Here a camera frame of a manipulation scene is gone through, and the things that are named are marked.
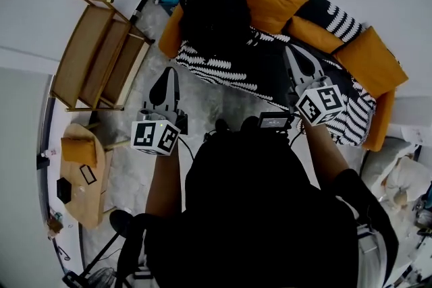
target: black bag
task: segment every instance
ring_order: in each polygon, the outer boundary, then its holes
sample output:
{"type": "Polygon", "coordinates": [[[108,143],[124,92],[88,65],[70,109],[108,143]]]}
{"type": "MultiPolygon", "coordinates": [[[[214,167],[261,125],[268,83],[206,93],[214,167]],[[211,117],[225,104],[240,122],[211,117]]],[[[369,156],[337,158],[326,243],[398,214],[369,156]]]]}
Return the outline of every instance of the black bag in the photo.
{"type": "Polygon", "coordinates": [[[235,57],[251,39],[246,0],[180,0],[182,39],[208,59],[235,57]]]}

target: person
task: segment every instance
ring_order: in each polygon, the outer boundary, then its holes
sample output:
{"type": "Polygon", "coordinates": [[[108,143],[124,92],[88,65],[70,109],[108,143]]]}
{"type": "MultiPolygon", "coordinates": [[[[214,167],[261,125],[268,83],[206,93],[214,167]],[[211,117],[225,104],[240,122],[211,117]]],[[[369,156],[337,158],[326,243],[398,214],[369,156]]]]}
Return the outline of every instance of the person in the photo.
{"type": "Polygon", "coordinates": [[[238,132],[219,122],[186,176],[184,212],[178,147],[157,157],[144,248],[159,286],[382,287],[398,240],[325,125],[303,121],[318,189],[286,134],[257,121],[238,132]],[[384,245],[362,249],[362,225],[384,245]]]}

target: wooden chair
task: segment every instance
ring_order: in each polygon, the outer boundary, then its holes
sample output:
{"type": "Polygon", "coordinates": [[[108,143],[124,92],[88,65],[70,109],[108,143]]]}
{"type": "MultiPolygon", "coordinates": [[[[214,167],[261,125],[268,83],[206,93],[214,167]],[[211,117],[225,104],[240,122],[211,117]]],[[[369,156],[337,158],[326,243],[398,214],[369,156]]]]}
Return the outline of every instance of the wooden chair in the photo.
{"type": "Polygon", "coordinates": [[[61,58],[51,96],[66,111],[123,110],[153,42],[112,6],[114,0],[84,1],[88,6],[61,58]],[[76,108],[78,100],[88,108],[76,108]]]}

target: sofa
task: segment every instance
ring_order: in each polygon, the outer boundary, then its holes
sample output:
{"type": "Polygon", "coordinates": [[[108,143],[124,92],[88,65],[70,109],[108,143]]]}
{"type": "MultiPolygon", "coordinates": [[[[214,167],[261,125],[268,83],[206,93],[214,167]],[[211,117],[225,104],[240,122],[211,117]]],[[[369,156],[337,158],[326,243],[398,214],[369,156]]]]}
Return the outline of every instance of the sofa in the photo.
{"type": "MultiPolygon", "coordinates": [[[[376,100],[375,114],[362,146],[379,151],[383,145],[396,88],[408,76],[373,27],[365,28],[327,0],[247,0],[251,25],[263,32],[285,34],[331,55],[376,100]]],[[[159,41],[170,59],[182,44],[178,5],[159,41]]]]}

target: small black box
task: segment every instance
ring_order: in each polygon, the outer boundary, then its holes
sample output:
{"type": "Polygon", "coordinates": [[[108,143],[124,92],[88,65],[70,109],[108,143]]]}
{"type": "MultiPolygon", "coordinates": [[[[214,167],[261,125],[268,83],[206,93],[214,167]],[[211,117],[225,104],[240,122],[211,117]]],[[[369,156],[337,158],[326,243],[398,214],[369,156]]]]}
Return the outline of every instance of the small black box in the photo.
{"type": "Polygon", "coordinates": [[[64,177],[57,180],[57,197],[67,204],[72,199],[72,184],[64,177]]]}

